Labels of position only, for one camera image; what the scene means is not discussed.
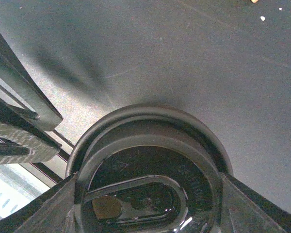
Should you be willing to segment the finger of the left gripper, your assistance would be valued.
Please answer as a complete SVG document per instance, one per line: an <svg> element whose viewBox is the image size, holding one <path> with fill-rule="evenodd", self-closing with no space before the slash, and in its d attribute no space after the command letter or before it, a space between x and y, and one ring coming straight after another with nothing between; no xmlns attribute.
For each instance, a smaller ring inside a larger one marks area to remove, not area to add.
<svg viewBox="0 0 291 233"><path fill-rule="evenodd" d="M47 133L63 117L30 77L0 33L0 78L26 103L8 104L0 97L0 165L46 162L61 148Z"/></svg>

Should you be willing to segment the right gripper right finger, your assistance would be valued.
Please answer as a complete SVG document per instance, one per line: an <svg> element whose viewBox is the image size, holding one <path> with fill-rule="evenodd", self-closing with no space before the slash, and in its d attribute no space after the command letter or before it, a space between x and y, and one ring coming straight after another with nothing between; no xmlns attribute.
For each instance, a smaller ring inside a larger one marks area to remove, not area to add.
<svg viewBox="0 0 291 233"><path fill-rule="evenodd" d="M220 228L223 233L291 233L291 214L233 176L223 185Z"/></svg>

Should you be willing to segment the black coffee cup lid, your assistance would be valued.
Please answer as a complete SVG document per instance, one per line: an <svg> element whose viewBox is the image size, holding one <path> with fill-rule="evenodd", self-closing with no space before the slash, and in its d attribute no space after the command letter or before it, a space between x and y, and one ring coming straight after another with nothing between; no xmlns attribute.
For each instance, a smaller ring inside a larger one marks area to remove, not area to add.
<svg viewBox="0 0 291 233"><path fill-rule="evenodd" d="M131 105L107 114L76 143L80 233L210 233L221 221L225 148L194 116Z"/></svg>

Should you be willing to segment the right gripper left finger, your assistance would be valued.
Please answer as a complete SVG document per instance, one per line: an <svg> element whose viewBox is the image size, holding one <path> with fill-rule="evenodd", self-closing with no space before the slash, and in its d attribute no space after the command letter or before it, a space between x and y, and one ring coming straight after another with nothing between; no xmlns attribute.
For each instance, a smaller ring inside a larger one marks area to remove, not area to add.
<svg viewBox="0 0 291 233"><path fill-rule="evenodd" d="M0 233L75 233L75 184L68 176L29 204L0 220Z"/></svg>

